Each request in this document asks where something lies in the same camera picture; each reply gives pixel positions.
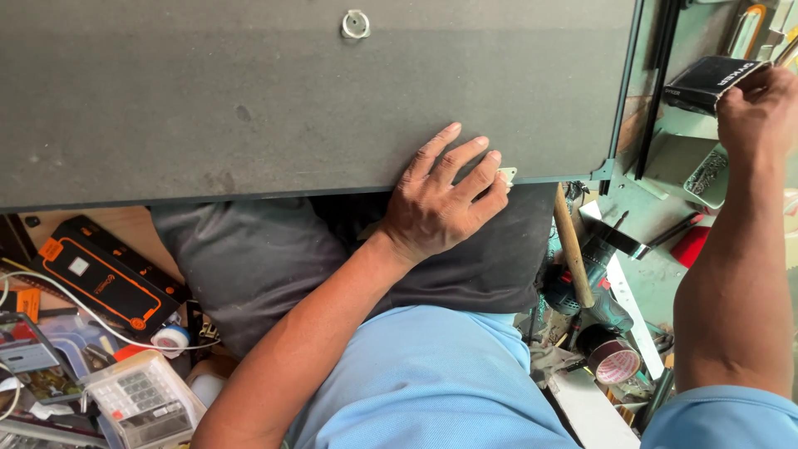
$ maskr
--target cordless drill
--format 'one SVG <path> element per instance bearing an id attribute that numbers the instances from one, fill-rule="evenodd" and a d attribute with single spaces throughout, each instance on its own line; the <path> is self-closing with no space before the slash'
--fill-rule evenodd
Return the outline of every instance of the cordless drill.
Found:
<path id="1" fill-rule="evenodd" d="M 615 225 L 615 228 L 610 228 L 609 225 L 604 226 L 610 231 L 614 231 L 622 221 L 623 218 Z M 610 294 L 611 285 L 606 279 L 606 265 L 610 262 L 610 258 L 615 254 L 617 248 L 607 240 L 613 240 L 610 238 L 608 231 L 599 230 L 582 248 L 582 259 L 585 264 L 587 281 L 591 286 L 595 299 L 595 305 L 591 308 L 585 308 L 584 312 L 592 316 L 597 323 L 603 325 L 608 331 L 623 334 L 632 329 L 634 321 L 629 312 L 624 310 L 621 304 L 618 304 L 618 301 Z M 544 295 L 551 308 L 566 316 L 575 315 L 580 309 L 579 303 L 576 301 L 576 291 L 571 281 L 571 272 L 566 269 L 557 281 L 547 289 Z"/>

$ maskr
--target clear plastic box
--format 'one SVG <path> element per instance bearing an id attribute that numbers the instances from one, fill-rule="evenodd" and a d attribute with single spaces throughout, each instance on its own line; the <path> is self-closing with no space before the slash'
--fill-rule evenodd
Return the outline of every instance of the clear plastic box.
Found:
<path id="1" fill-rule="evenodd" d="M 191 439 L 205 406 L 155 350 L 80 380 L 128 449 L 176 447 Z"/>

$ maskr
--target hand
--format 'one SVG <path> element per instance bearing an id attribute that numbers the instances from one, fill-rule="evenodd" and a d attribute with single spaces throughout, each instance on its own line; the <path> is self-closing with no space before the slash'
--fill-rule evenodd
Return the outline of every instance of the hand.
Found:
<path id="1" fill-rule="evenodd" d="M 496 171 L 501 162 L 498 151 L 485 155 L 465 179 L 452 186 L 457 172 L 488 147 L 487 137 L 450 151 L 433 169 L 460 129 L 460 123 L 452 123 L 418 151 L 394 190 L 378 230 L 390 238 L 397 255 L 411 264 L 469 238 L 508 203 L 507 177 Z"/>
<path id="2" fill-rule="evenodd" d="M 783 164 L 796 143 L 798 77 L 774 67 L 745 78 L 717 104 L 718 135 L 732 164 Z"/>

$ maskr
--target light blue shirt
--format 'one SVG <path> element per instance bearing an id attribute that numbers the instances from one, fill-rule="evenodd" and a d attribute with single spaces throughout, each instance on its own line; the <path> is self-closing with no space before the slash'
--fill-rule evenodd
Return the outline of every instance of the light blue shirt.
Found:
<path id="1" fill-rule="evenodd" d="M 294 421 L 296 449 L 576 449 L 529 378 L 512 315 L 395 308 L 358 328 Z M 706 387 L 661 409 L 642 448 L 798 447 L 798 407 Z"/>

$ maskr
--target wooden handle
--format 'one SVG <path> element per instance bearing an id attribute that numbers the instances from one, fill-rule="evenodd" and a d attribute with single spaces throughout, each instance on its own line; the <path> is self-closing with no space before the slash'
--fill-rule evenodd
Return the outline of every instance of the wooden handle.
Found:
<path id="1" fill-rule="evenodd" d="M 554 222 L 557 224 L 559 243 L 563 246 L 565 261 L 568 263 L 568 269 L 571 270 L 571 282 L 576 291 L 576 302 L 584 308 L 591 308 L 595 304 L 595 299 L 591 286 L 587 282 L 582 251 L 579 249 L 574 223 L 571 221 L 568 204 L 565 202 L 563 185 L 559 182 L 557 183 L 557 197 L 554 199 Z"/>

